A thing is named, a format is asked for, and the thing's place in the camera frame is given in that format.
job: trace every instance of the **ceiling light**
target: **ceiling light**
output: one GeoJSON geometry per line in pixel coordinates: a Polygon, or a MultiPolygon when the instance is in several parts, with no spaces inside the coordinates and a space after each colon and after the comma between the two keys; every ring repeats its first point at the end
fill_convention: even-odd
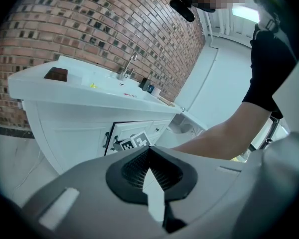
{"type": "Polygon", "coordinates": [[[234,5],[232,11],[235,16],[251,20],[255,23],[259,22],[259,14],[255,9],[251,9],[242,5],[234,5]]]}

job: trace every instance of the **person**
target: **person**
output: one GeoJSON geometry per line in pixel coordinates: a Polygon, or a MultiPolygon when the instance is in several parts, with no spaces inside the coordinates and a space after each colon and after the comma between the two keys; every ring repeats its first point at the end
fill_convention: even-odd
{"type": "MultiPolygon", "coordinates": [[[[192,0],[190,3],[210,12],[223,8],[224,1],[235,2],[192,0]]],[[[191,141],[173,148],[174,150],[204,157],[232,159],[247,150],[270,115],[277,119],[283,117],[272,95],[299,59],[299,26],[291,24],[295,22],[291,21],[294,14],[289,13],[286,7],[279,6],[281,4],[276,0],[254,1],[264,8],[260,12],[260,18],[267,17],[267,21],[265,26],[262,25],[262,20],[255,25],[251,40],[252,78],[249,90],[230,118],[191,141]],[[267,28],[269,23],[275,23],[276,29],[267,28]]]]}

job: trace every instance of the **brick wall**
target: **brick wall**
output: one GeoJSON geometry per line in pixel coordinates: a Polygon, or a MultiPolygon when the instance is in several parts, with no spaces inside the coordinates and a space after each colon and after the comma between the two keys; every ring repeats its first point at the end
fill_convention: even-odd
{"type": "Polygon", "coordinates": [[[198,20],[186,22],[169,1],[18,0],[0,28],[0,124],[29,127],[7,77],[62,54],[118,72],[136,51],[132,77],[149,76],[173,101],[204,39],[198,20]]]}

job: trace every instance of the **cabinet handle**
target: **cabinet handle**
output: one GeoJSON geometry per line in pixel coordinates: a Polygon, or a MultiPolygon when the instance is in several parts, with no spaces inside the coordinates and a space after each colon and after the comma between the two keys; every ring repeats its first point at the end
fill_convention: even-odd
{"type": "Polygon", "coordinates": [[[110,138],[109,138],[110,132],[106,132],[105,136],[106,136],[106,142],[105,142],[105,145],[103,145],[103,148],[106,148],[106,146],[108,146],[108,144],[109,144],[109,141],[110,141],[110,138]]]}

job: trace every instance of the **chrome faucet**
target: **chrome faucet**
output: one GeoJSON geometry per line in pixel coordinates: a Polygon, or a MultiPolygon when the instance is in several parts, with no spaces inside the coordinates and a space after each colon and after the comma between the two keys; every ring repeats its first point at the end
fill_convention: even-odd
{"type": "Polygon", "coordinates": [[[129,76],[129,74],[127,73],[127,71],[128,71],[128,67],[129,67],[129,65],[130,65],[130,63],[131,63],[132,60],[136,61],[137,57],[138,57],[138,53],[137,53],[137,52],[135,52],[135,53],[130,57],[130,60],[129,60],[128,64],[126,65],[125,69],[123,69],[122,72],[121,72],[120,75],[119,75],[119,80],[120,80],[120,81],[125,80],[125,79],[129,76]]]}

